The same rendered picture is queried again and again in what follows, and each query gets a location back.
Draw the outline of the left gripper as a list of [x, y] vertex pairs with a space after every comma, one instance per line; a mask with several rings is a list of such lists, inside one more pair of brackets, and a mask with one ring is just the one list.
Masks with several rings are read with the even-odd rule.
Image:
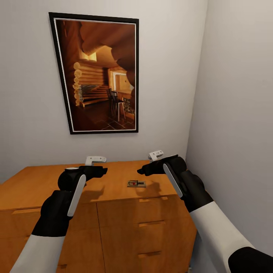
[[101, 178], [104, 174], [107, 173], [108, 169], [103, 168], [103, 166], [80, 166], [89, 169], [90, 178]]

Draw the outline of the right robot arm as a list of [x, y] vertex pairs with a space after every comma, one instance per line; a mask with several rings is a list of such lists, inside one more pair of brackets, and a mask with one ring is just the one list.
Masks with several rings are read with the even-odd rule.
[[258, 251], [233, 225], [210, 194], [201, 178], [187, 170], [182, 157], [171, 155], [161, 160], [163, 151], [151, 152], [150, 163], [137, 172], [141, 175], [166, 174], [197, 227], [218, 273], [273, 273], [273, 257]]

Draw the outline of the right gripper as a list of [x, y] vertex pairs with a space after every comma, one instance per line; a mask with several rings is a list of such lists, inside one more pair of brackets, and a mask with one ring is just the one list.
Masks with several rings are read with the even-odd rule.
[[152, 174], [161, 174], [157, 171], [157, 163], [160, 160], [153, 161], [152, 163], [143, 165], [141, 169], [138, 169], [137, 172], [141, 175], [145, 174], [145, 176], [150, 176]]

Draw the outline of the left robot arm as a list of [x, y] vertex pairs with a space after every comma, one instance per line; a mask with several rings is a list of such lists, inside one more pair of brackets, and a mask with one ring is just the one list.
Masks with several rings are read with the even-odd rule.
[[101, 178], [108, 169], [103, 156], [87, 156], [85, 166], [66, 168], [58, 187], [41, 207], [38, 220], [25, 247], [9, 273], [56, 273], [63, 242], [86, 181]]

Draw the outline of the mousetrap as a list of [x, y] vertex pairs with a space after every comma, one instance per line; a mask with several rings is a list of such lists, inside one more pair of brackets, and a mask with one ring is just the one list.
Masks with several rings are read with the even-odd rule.
[[129, 180], [127, 187], [141, 187], [146, 188], [146, 181]]

